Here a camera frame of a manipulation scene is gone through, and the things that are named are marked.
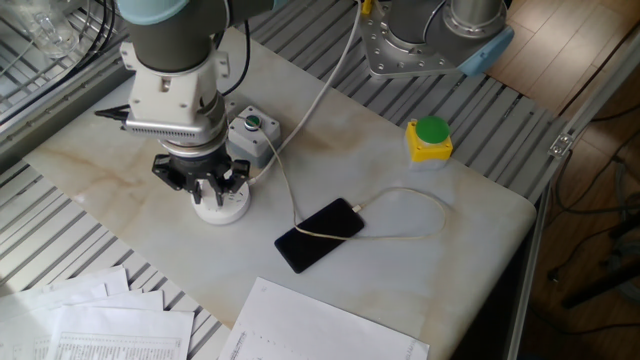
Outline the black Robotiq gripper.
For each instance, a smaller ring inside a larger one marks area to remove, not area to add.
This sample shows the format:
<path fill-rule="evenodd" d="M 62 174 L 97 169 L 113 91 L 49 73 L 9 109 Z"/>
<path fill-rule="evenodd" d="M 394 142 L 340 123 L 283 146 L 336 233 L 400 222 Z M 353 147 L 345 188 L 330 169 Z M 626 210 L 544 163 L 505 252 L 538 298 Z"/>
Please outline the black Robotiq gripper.
<path fill-rule="evenodd" d="M 222 206 L 224 196 L 237 193 L 249 179 L 250 162 L 231 161 L 225 150 L 195 158 L 156 155 L 152 172 L 171 189 L 188 192 L 196 205 L 202 200 L 198 179 L 212 181 L 217 204 Z"/>

